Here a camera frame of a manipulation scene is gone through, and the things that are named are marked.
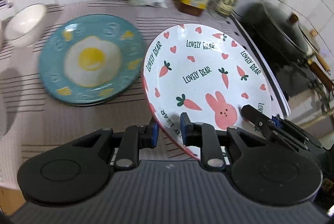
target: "pink bunny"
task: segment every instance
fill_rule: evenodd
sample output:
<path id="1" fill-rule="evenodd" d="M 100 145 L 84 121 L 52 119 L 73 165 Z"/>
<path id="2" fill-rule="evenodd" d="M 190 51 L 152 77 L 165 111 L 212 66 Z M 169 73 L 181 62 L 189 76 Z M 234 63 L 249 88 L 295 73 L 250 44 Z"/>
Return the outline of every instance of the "pink bunny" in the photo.
<path id="1" fill-rule="evenodd" d="M 231 104 L 226 103 L 224 96 L 219 91 L 216 91 L 216 98 L 217 100 L 211 94 L 205 95 L 206 102 L 215 112 L 214 120 L 217 126 L 226 130 L 227 127 L 234 125 L 237 121 L 237 110 Z"/>

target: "pan handle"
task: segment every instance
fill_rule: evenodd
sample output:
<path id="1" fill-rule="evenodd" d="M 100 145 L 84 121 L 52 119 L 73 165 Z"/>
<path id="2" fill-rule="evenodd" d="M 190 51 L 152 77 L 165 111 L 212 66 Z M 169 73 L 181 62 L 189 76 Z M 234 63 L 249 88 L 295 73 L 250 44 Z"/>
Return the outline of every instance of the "pan handle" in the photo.
<path id="1" fill-rule="evenodd" d="M 330 80 L 330 78 L 321 70 L 321 68 L 313 62 L 311 59 L 307 60 L 307 64 L 310 70 L 319 78 L 322 84 L 326 87 L 328 92 L 332 91 L 334 88 L 334 83 Z"/>
<path id="2" fill-rule="evenodd" d="M 328 75 L 332 75 L 331 73 L 331 69 L 329 68 L 329 65 L 326 63 L 326 61 L 322 58 L 322 56 L 317 53 L 316 58 L 318 59 L 319 63 L 321 64 L 321 66 L 323 67 L 323 69 L 328 73 Z"/>

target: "stove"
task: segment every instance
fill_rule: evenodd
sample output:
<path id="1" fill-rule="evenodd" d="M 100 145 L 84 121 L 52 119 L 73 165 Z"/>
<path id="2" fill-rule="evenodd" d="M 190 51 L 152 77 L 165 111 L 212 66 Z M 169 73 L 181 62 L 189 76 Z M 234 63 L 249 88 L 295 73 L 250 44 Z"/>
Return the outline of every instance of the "stove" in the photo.
<path id="1" fill-rule="evenodd" d="M 310 84 L 316 77 L 308 67 L 288 61 L 256 31 L 252 24 L 242 23 L 242 26 L 268 63 L 287 101 L 310 89 Z"/>

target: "teal plate with fried egg design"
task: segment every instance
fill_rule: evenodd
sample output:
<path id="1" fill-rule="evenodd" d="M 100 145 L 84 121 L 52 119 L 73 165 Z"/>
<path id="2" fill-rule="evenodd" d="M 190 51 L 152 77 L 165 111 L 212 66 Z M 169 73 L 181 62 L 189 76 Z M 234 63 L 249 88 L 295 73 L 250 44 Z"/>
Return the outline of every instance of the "teal plate with fried egg design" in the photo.
<path id="1" fill-rule="evenodd" d="M 53 33 L 40 58 L 47 92 L 74 105 L 103 102 L 138 77 L 146 52 L 139 31 L 123 18 L 87 15 Z"/>

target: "plate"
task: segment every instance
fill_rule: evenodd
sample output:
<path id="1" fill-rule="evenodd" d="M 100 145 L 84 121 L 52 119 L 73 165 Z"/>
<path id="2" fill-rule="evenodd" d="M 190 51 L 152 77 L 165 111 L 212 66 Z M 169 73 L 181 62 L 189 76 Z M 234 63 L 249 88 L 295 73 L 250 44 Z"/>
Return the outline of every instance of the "plate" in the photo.
<path id="1" fill-rule="evenodd" d="M 70 104 L 93 104 L 126 89 L 146 51 L 138 30 L 125 19 L 87 15 L 69 21 L 46 42 L 39 72 L 46 90 Z"/>
<path id="2" fill-rule="evenodd" d="M 243 120 L 250 104 L 268 117 L 271 97 L 261 69 L 228 35 L 198 24 L 173 26 L 159 34 L 146 53 L 142 82 L 156 121 L 179 147 L 200 157 L 198 147 L 185 147 L 180 114 L 217 130 L 235 125 L 261 136 Z"/>

